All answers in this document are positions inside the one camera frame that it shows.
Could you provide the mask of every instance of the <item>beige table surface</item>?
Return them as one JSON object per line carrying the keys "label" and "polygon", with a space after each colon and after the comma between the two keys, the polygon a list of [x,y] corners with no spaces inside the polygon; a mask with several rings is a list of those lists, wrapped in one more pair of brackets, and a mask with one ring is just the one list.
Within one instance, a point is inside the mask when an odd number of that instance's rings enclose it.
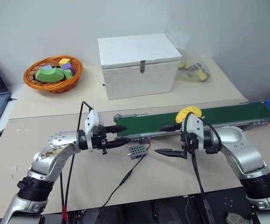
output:
{"label": "beige table surface", "polygon": [[[124,111],[128,113],[155,113],[176,111],[172,108],[152,108]],[[105,125],[113,125],[117,112],[102,114]],[[0,139],[0,218],[3,217],[12,197],[18,192],[17,183],[26,176],[31,160],[57,131],[75,130],[78,115],[60,115],[38,118],[12,119]],[[270,169],[270,128],[257,127],[246,132],[248,140],[256,145]],[[128,148],[83,151],[76,155],[71,177],[68,210],[101,206],[137,160],[128,156]],[[199,192],[191,159],[165,157],[156,154],[157,148],[180,149],[179,135],[152,139],[148,155],[133,171],[129,179],[113,195],[108,205],[130,203],[155,198],[180,196]],[[197,154],[200,176],[205,191],[239,187],[223,154]],[[68,175],[69,162],[64,168]],[[49,196],[46,213],[60,212],[59,181]]]}
{"label": "beige table surface", "polygon": [[68,92],[54,94],[25,85],[10,118],[74,114],[82,100],[100,112],[208,102],[214,107],[247,102],[212,58],[206,58],[205,63],[212,75],[209,82],[193,81],[179,71],[171,92],[115,100],[107,99],[101,68],[84,63],[80,81]]}

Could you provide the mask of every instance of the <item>orange basket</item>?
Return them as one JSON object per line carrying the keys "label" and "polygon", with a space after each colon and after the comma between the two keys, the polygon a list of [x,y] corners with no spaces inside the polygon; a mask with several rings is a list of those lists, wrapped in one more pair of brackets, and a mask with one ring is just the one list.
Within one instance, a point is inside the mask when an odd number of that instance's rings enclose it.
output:
{"label": "orange basket", "polygon": [[[36,75],[36,72],[43,66],[50,64],[51,66],[58,66],[59,61],[62,58],[69,58],[71,64],[76,71],[76,74],[70,79],[64,79],[55,83],[42,83],[40,81],[34,80],[33,76]],[[78,82],[81,72],[83,70],[82,63],[75,57],[68,55],[61,55],[55,57],[48,57],[39,62],[34,63],[27,71],[24,73],[24,82],[36,89],[36,90],[45,90],[53,93],[62,93],[72,89]]]}

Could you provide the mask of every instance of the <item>white box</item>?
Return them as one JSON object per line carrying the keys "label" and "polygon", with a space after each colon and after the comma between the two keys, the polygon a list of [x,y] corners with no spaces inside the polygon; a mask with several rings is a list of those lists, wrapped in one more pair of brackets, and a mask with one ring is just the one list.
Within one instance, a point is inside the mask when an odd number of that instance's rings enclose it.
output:
{"label": "white box", "polygon": [[99,38],[98,43],[108,99],[171,91],[182,56],[165,34]]}

